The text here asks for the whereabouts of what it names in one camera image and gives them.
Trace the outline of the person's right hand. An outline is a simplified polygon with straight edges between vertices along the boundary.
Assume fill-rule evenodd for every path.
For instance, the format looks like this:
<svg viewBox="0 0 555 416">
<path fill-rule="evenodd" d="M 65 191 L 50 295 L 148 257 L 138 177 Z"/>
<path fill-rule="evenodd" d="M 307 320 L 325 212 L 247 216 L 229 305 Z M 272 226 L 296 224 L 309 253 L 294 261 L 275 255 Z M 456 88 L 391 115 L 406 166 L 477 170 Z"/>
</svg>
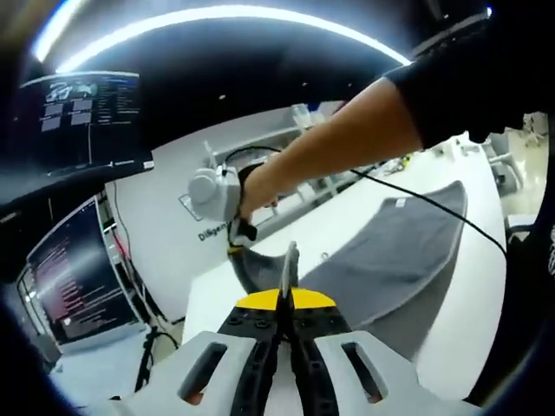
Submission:
<svg viewBox="0 0 555 416">
<path fill-rule="evenodd" d="M 238 217 L 250 223 L 255 210 L 273 205 L 287 188 L 287 178 L 274 163 L 267 162 L 255 168 L 243 184 Z"/>
</svg>

